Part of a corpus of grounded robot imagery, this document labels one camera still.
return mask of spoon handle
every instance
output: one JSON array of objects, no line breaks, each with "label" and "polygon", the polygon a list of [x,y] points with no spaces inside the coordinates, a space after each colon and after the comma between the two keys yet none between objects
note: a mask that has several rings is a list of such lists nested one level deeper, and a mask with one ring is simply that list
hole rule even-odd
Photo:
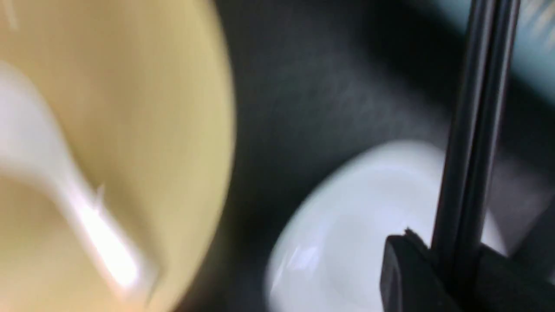
[{"label": "spoon handle", "polygon": [[133,243],[105,208],[102,196],[77,175],[60,188],[58,206],[93,264],[125,301],[148,301],[158,268]]}]

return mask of dark background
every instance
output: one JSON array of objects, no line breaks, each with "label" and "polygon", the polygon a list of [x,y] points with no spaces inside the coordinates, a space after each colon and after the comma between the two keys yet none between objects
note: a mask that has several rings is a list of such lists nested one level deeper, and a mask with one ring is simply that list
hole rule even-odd
[{"label": "dark background", "polygon": [[[272,245],[320,181],[388,140],[445,149],[463,38],[403,1],[216,4],[234,74],[236,155],[220,227],[180,311],[262,312]],[[554,195],[555,113],[516,80],[507,102],[490,207],[514,251]],[[517,260],[537,257],[524,248]]]}]

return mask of white spoon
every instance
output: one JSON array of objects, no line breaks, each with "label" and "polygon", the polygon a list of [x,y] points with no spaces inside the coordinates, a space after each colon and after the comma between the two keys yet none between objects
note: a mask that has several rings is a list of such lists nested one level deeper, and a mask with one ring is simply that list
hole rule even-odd
[{"label": "white spoon", "polygon": [[56,203],[114,293],[144,303],[158,267],[106,210],[73,160],[53,113],[33,83],[0,60],[0,174]]}]

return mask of black pole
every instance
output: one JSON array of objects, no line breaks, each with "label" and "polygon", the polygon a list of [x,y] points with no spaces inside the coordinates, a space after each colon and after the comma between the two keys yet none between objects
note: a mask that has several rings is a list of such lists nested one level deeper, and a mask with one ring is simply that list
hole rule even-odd
[{"label": "black pole", "polygon": [[438,257],[437,274],[449,286],[461,220],[467,172],[486,70],[494,0],[472,2],[458,102],[451,122],[443,181],[431,249]]},{"label": "black pole", "polygon": [[483,222],[486,216],[488,191],[501,128],[511,66],[512,47],[520,0],[500,0],[495,14],[492,45],[486,70],[486,85],[478,112],[472,157],[461,211],[455,262],[454,290],[463,298],[471,294],[477,271]]}]

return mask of white bowl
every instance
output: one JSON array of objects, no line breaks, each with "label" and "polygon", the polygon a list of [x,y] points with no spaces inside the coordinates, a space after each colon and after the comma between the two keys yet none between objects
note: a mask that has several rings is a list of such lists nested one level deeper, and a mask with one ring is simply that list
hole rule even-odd
[{"label": "white bowl", "polygon": [[[322,182],[278,239],[266,273],[272,312],[383,311],[384,243],[414,230],[430,244],[444,155],[419,142],[387,143]],[[502,254],[490,214],[482,241]]]}]

